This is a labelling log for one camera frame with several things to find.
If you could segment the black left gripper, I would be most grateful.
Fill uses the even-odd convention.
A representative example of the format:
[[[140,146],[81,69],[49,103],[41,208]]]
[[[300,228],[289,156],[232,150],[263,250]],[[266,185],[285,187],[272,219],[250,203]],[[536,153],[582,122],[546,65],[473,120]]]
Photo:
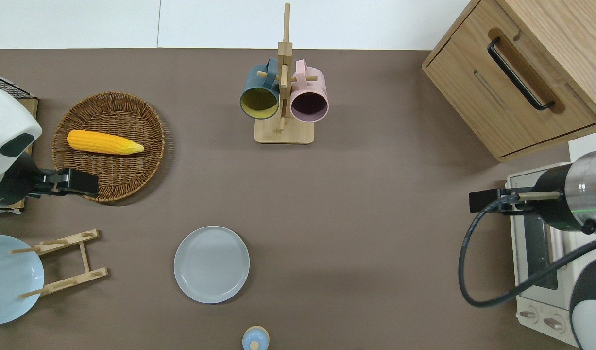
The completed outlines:
[[[33,196],[78,195],[96,198],[99,195],[99,178],[78,169],[41,169],[39,182],[33,188]]]

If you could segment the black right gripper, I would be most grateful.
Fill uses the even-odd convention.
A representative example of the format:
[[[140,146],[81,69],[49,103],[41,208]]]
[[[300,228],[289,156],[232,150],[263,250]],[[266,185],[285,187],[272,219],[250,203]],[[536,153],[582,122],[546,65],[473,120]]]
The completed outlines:
[[[503,215],[526,215],[537,211],[536,202],[560,201],[565,198],[560,191],[536,191],[533,188],[495,188],[469,193],[469,211],[479,213],[491,202],[497,206],[489,213]]]

